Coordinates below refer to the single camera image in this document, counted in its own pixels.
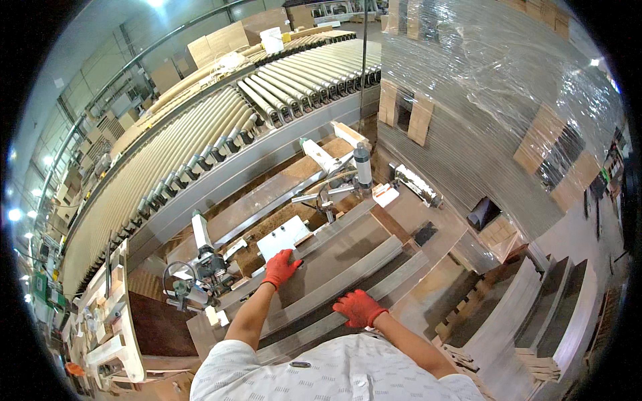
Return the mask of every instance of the plastic wrap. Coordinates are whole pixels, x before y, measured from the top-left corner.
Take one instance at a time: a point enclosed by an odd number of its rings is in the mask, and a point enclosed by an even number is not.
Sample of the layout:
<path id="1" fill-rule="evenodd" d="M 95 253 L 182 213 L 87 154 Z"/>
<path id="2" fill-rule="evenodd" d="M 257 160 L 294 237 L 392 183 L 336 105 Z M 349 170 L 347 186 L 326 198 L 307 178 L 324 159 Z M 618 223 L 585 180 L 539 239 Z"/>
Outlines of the plastic wrap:
<path id="1" fill-rule="evenodd" d="M 603 72 L 512 6 L 392 1 L 378 128 L 461 215 L 487 196 L 530 241 L 582 199 L 623 111 Z"/>

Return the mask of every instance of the red glove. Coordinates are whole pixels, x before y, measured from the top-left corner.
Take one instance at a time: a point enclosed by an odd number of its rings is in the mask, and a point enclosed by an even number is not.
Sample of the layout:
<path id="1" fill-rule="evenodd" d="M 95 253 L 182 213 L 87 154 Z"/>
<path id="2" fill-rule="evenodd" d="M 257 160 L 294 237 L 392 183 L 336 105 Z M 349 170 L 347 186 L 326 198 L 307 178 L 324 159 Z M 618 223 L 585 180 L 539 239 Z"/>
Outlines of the red glove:
<path id="1" fill-rule="evenodd" d="M 291 249 L 284 249 L 268 260 L 268 264 L 265 266 L 265 278 L 262 282 L 271 283 L 278 291 L 279 286 L 285 283 L 294 274 L 297 267 L 303 263 L 303 260 L 299 259 L 288 264 L 291 255 Z"/>
<path id="2" fill-rule="evenodd" d="M 356 289 L 347 293 L 332 305 L 332 310 L 344 314 L 349 320 L 345 325 L 352 328 L 373 327 L 374 319 L 388 309 L 382 308 L 364 290 Z"/>

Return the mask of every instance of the steel beam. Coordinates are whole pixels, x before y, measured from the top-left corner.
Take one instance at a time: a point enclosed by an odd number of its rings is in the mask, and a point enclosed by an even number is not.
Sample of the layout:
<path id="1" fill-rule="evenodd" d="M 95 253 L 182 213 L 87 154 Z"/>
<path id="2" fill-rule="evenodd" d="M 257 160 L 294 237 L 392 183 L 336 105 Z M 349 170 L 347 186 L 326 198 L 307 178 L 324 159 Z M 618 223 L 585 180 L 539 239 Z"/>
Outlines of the steel beam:
<path id="1" fill-rule="evenodd" d="M 363 95 L 366 96 L 366 114 L 375 113 L 378 108 L 379 87 L 369 88 Z M 128 265 L 135 268 L 178 234 L 189 224 L 194 209 L 210 209 L 265 171 L 294 156 L 300 151 L 301 137 L 320 141 L 334 132 L 330 121 L 345 124 L 359 121 L 359 100 L 358 94 L 352 94 L 306 114 L 290 124 L 270 131 L 251 146 L 246 146 L 210 171 L 202 173 L 197 181 L 169 200 L 130 238 Z"/>

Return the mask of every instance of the fluorescent light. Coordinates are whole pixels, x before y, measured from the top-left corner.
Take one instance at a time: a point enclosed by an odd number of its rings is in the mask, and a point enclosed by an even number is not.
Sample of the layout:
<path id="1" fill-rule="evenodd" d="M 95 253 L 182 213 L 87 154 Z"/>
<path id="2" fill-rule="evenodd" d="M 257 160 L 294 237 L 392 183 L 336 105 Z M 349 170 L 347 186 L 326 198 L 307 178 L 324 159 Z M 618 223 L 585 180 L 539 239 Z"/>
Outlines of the fluorescent light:
<path id="1" fill-rule="evenodd" d="M 20 209 L 11 209 L 8 213 L 9 220 L 18 221 L 22 219 L 22 211 Z"/>

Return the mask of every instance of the wood panel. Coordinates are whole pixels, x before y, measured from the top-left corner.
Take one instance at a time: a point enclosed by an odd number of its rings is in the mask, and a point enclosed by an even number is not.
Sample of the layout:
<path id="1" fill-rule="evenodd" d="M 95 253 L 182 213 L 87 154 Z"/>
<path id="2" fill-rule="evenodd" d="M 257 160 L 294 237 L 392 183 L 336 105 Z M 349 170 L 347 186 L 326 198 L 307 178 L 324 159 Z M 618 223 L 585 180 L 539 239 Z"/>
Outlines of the wood panel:
<path id="1" fill-rule="evenodd" d="M 187 320 L 192 312 L 181 312 L 164 302 L 129 292 L 132 322 L 143 355 L 197 356 L 189 336 Z"/>

